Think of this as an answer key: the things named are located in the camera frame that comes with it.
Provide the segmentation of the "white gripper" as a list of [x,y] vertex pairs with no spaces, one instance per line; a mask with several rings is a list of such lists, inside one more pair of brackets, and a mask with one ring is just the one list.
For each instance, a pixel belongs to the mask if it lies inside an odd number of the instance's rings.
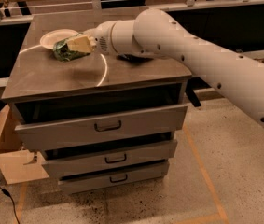
[[92,53],[98,49],[104,55],[135,55],[138,43],[133,37],[134,20],[106,21],[86,31],[86,35],[77,35],[67,40],[72,51]]

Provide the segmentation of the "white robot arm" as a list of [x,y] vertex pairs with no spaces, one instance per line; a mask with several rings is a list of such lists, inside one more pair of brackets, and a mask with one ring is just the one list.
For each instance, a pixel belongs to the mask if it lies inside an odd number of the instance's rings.
[[83,53],[173,58],[264,127],[264,63],[198,38],[161,10],[104,22],[67,46]]

